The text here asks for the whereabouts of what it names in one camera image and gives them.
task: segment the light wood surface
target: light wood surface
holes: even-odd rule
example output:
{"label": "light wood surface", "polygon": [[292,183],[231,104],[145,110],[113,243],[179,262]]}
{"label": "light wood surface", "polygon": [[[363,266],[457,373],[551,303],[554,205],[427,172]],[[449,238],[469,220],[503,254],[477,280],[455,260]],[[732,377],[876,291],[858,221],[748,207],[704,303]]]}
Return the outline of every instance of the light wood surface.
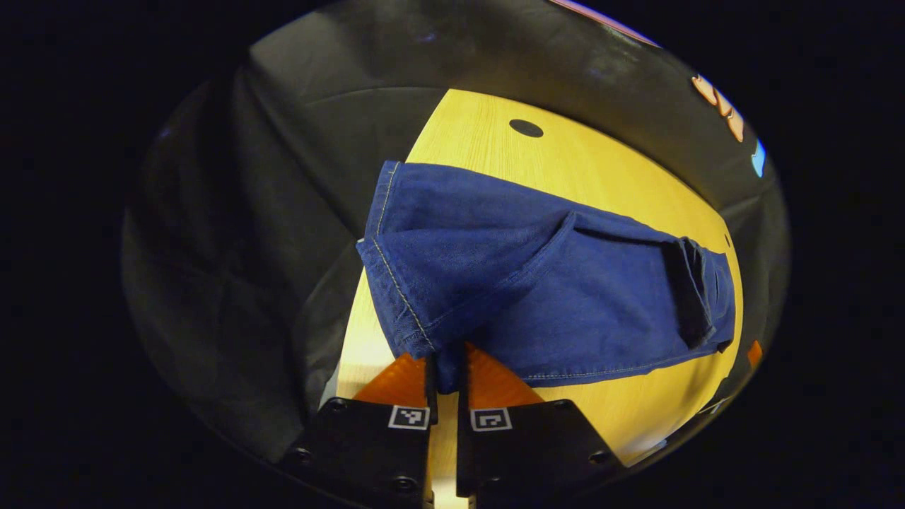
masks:
{"label": "light wood surface", "polygon": [[[519,134],[509,125],[513,119],[540,126],[544,135]],[[737,312],[736,340],[725,352],[646,375],[537,389],[546,400],[574,400],[626,465],[643,457],[712,398],[738,352],[742,310],[738,260],[728,246],[722,218],[679,179],[587,126],[519,102],[457,90],[445,94],[406,162],[450,165],[505,178],[633,217],[726,253]],[[351,398],[392,361],[362,274],[339,363],[337,395]],[[429,461],[437,509],[467,507],[466,499],[455,497],[456,402],[456,394],[439,398],[440,424],[432,428]]]}

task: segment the jeans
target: jeans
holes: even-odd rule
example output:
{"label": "jeans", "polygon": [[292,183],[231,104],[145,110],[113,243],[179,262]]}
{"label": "jeans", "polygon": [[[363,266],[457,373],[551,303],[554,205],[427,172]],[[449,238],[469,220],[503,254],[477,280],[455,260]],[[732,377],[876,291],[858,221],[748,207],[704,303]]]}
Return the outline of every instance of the jeans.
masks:
{"label": "jeans", "polygon": [[734,334],[724,254],[461,168],[387,162],[357,250],[391,351],[436,353],[442,393],[464,341],[553,387],[709,355]]}

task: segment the blue object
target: blue object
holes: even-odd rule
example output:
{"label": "blue object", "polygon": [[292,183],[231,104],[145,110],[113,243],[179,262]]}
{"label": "blue object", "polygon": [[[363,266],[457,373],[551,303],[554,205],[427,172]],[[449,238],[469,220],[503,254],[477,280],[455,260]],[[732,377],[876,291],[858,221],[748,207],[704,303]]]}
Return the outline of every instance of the blue object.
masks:
{"label": "blue object", "polygon": [[643,374],[733,337],[724,254],[461,168],[387,162],[357,249],[390,349],[435,352],[444,393],[464,341],[552,387]]}
{"label": "blue object", "polygon": [[764,177],[764,162],[766,160],[767,153],[764,151],[764,146],[761,145],[760,140],[758,140],[757,148],[751,156],[751,164],[754,165],[754,172],[757,173],[758,177]]}

